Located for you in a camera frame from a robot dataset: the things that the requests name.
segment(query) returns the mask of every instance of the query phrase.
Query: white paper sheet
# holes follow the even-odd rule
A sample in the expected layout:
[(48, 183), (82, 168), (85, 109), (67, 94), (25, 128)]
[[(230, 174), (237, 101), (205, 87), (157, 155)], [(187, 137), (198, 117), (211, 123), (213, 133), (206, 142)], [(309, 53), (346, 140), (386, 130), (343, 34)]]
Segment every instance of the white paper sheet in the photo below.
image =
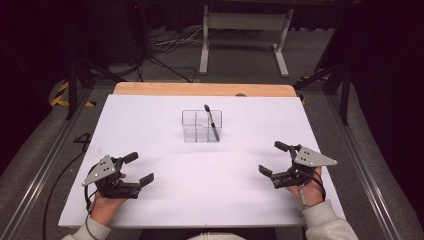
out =
[[(222, 111), (220, 142), (184, 142), (183, 110)], [(78, 227), (87, 215), (81, 183), (105, 155), (139, 158), (124, 164), (125, 182), (155, 180), (119, 211), (113, 227), (253, 227), (303, 225), (300, 207), (258, 171), (291, 166), (275, 141), (319, 152), (299, 98), (110, 95), (71, 189), (59, 226)], [(322, 179), (336, 214), (344, 218), (326, 168)], [(90, 185), (93, 192), (95, 185)]]

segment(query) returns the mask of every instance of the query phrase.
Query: gray carpet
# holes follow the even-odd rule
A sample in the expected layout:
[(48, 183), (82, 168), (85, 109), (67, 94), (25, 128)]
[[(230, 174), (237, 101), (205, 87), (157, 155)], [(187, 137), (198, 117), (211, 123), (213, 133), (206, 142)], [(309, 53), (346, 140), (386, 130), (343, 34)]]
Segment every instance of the gray carpet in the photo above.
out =
[[(270, 50), (274, 40), (278, 39), (275, 32), (261, 32), (256, 37), (246, 37), (237, 32), (222, 32), (214, 34), (210, 39), (209, 68), (206, 76), (196, 75), (195, 82), (213, 83), (253, 83), (253, 84), (293, 84), (300, 76), (309, 76), (321, 56), (332, 31), (290, 31), (287, 36), (283, 55), (290, 73), (289, 78), (282, 78)], [(181, 47), (172, 53), (155, 55), (163, 63), (171, 67), (194, 67), (198, 69), (201, 45), (193, 42)], [(112, 67), (120, 71), (124, 67)], [(179, 73), (191, 78), (192, 69), (178, 69)], [(143, 64), (143, 80), (145, 81), (175, 81), (185, 82), (180, 76), (167, 68), (157, 66), (149, 60)], [(125, 76), (130, 81), (135, 81), (137, 76)], [(361, 178), (353, 163), (353, 156), (348, 146), (348, 141), (343, 135), (337, 115), (332, 113), (331, 98), (320, 91), (321, 82), (308, 86), (299, 94), (305, 96), (305, 111), (311, 123), (321, 152), (337, 159), (339, 164), (329, 168), (347, 220), (352, 225), (359, 239), (386, 239), (369, 196), (364, 189)], [(65, 166), (81, 153), (82, 143), (73, 143), (73, 140), (84, 133), (94, 133), (97, 120), (108, 94), (112, 93), (114, 83), (110, 80), (101, 80), (90, 92), (89, 101), (97, 103), (95, 107), (83, 107), (77, 119), (70, 125), (66, 121), (67, 107), (54, 106), (54, 110), (36, 129), (8, 169), (1, 176), (0, 186), (0, 228), (6, 229), (10, 219), (20, 207), (21, 199), (38, 173), (44, 160), (51, 154), (52, 146), (57, 145), (57, 137), (63, 133), (63, 126), (68, 127), (67, 137), (63, 139), (63, 147), (53, 149), (57, 158), (48, 159), (54, 166), (47, 173), (47, 181), (39, 184), (39, 191), (34, 193), (36, 201), (26, 205), (27, 215), (22, 215), (20, 225), (15, 231), (14, 239), (42, 239), (42, 219), (44, 207), (50, 190), (55, 180)], [(384, 158), (378, 151), (366, 121), (358, 106), (356, 95), (350, 95), (348, 109), (348, 129), (352, 132), (359, 152), (366, 166), (372, 173), (379, 190), (384, 197), (390, 216), (396, 226), (400, 239), (424, 239), (421, 226), (414, 210), (409, 205), (402, 190), (396, 184)], [(66, 202), (79, 164), (80, 157), (65, 172), (54, 189), (47, 215), (47, 239), (60, 239), (66, 234), (73, 233), (74, 229), (57, 226), (59, 216)], [(298, 227), (277, 228), (278, 239), (302, 239), (302, 230)], [(138, 239), (141, 230), (114, 229), (108, 239)]]

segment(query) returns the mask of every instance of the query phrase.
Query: pen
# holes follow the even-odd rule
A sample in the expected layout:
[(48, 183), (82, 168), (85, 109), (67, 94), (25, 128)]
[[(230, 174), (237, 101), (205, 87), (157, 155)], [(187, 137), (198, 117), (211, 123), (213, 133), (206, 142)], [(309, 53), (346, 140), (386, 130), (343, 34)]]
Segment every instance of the pen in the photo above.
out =
[(216, 130), (215, 123), (213, 122), (213, 119), (212, 119), (211, 110), (209, 109), (209, 106), (207, 104), (205, 104), (205, 110), (208, 113), (209, 119), (211, 121), (211, 126), (213, 130), (213, 134), (215, 134), (216, 141), (219, 142), (218, 131)]

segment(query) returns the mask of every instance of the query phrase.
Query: hand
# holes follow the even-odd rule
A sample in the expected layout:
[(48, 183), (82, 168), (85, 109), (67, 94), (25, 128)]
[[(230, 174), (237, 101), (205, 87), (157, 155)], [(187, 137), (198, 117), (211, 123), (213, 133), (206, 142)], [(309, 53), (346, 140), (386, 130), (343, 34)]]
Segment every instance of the hand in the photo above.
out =
[[(121, 173), (120, 177), (125, 178), (126, 175)], [(99, 192), (96, 192), (94, 207), (90, 218), (104, 226), (109, 226), (116, 213), (118, 212), (119, 207), (127, 200), (127, 198), (104, 198), (100, 195)]]
[[(315, 172), (314, 173), (314, 178), (316, 178), (318, 181), (320, 181), (320, 177), (321, 177), (321, 167), (317, 167), (315, 168)], [(291, 192), (297, 202), (300, 204), (300, 206), (303, 209), (307, 209), (311, 206), (315, 206), (321, 202), (324, 201), (324, 199), (322, 199), (322, 188), (321, 186), (319, 186), (315, 181), (311, 180), (308, 184), (306, 184), (303, 187), (303, 191), (305, 193), (305, 197), (306, 197), (306, 205), (304, 206), (304, 204), (302, 203), (302, 199), (300, 198), (300, 187), (299, 186), (290, 186), (290, 187), (286, 187), (286, 189)]]

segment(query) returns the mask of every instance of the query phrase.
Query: transparent container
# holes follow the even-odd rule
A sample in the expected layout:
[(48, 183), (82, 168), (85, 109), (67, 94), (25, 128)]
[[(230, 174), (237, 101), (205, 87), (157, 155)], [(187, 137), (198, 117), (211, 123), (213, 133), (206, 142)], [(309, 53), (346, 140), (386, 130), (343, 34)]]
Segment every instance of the transparent container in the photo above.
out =
[(184, 142), (219, 142), (222, 129), (222, 112), (211, 110), (210, 113), (216, 131), (212, 128), (212, 121), (205, 110), (183, 111)]

